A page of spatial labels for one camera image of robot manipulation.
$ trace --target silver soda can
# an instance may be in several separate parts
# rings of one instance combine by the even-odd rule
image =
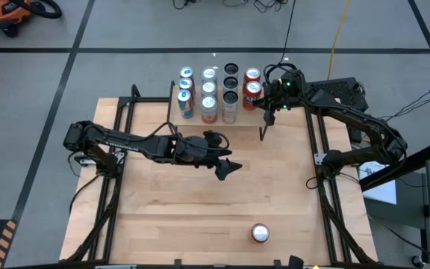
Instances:
[[[216,74],[216,69],[213,67],[205,67],[202,71],[202,84],[206,81],[213,81],[217,85],[216,80],[218,76]]]
[[[223,80],[223,93],[226,93],[227,91],[238,91],[238,79],[234,77],[226,77]]]
[[[234,63],[226,64],[223,68],[223,73],[225,75],[225,78],[231,76],[238,79],[238,65]]]
[[[217,95],[218,90],[216,89],[216,85],[213,81],[206,81],[203,85],[202,85],[202,98],[203,96],[213,96],[216,99],[216,95]]]
[[[193,86],[192,80],[190,78],[180,78],[180,80],[178,81],[178,88],[180,90],[190,91],[193,105],[193,99],[195,98],[195,87]]]
[[[237,119],[238,94],[228,91],[223,94],[222,119],[224,123],[232,124]]]
[[[193,80],[193,69],[192,67],[182,67],[180,69],[180,78],[190,78],[192,82],[195,84]]]
[[[216,122],[216,99],[213,96],[205,96],[200,104],[200,111],[204,123],[211,124]]]
[[[182,117],[185,119],[193,116],[193,104],[190,91],[180,90],[178,92],[178,106],[182,112]]]

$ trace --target red soda can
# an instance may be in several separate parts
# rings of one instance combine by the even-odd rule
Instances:
[[[256,81],[248,82],[243,87],[243,107],[246,110],[254,110],[253,101],[260,99],[261,85]]]
[[[246,70],[243,86],[245,87],[245,85],[250,81],[260,82],[260,70],[254,67],[250,67]]]

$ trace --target soda can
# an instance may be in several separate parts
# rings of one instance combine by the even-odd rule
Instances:
[[[238,79],[238,65],[234,63],[226,64],[223,68],[223,73],[225,74],[225,78],[231,76]]]
[[[234,77],[226,77],[223,80],[223,93],[227,91],[237,91],[238,90],[238,79]]]
[[[190,91],[180,90],[178,92],[178,106],[182,112],[182,117],[185,119],[191,118],[193,116],[193,104]]]
[[[243,87],[243,107],[246,110],[254,110],[253,101],[260,99],[261,85],[256,81],[248,82]]]
[[[254,67],[250,67],[246,70],[243,86],[245,87],[245,85],[250,81],[260,82],[260,70]]]
[[[182,67],[180,69],[180,78],[190,78],[192,82],[195,84],[193,80],[193,69],[192,67]]]
[[[190,96],[192,99],[192,105],[193,105],[193,99],[195,98],[195,87],[193,86],[193,82],[190,78],[180,78],[178,81],[178,88],[180,90],[188,90],[190,91]]]
[[[202,85],[202,98],[204,96],[213,96],[216,99],[216,95],[217,95],[218,90],[216,90],[216,85],[215,82],[213,81],[206,81],[203,85]]]
[[[211,124],[216,122],[216,99],[213,96],[205,96],[200,104],[202,120],[204,123]]]
[[[216,69],[213,67],[205,67],[202,71],[202,84],[206,81],[213,81],[217,85]]]
[[[222,119],[224,123],[232,124],[237,119],[238,94],[228,91],[223,94]]]

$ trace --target wooden table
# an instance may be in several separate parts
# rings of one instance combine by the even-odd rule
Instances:
[[[116,104],[117,99],[100,99],[94,122],[112,128]],[[166,120],[167,105],[137,103],[131,133],[152,132]],[[351,149],[344,124],[326,118],[325,125],[332,149]],[[274,259],[280,259],[286,265],[289,256],[295,255],[307,265],[328,265],[318,194],[305,187],[306,180],[314,176],[314,165],[303,108],[277,112],[276,124],[263,142],[254,132],[256,128],[210,127],[228,136],[233,151],[230,160],[243,164],[224,182],[216,179],[213,169],[156,164],[129,153],[110,263],[172,265],[174,259],[181,259],[184,265],[272,265]],[[188,136],[207,129],[189,126],[179,131]],[[343,172],[357,177],[353,167],[345,167]],[[94,173],[95,167],[83,168],[78,188]],[[89,186],[75,201],[62,259],[75,251],[93,227],[101,183],[100,179]],[[358,184],[338,176],[337,186],[346,228],[377,259]],[[269,240],[264,244],[250,238],[256,223],[269,227]],[[341,260],[339,236],[334,231]],[[102,232],[99,246],[104,239]]]

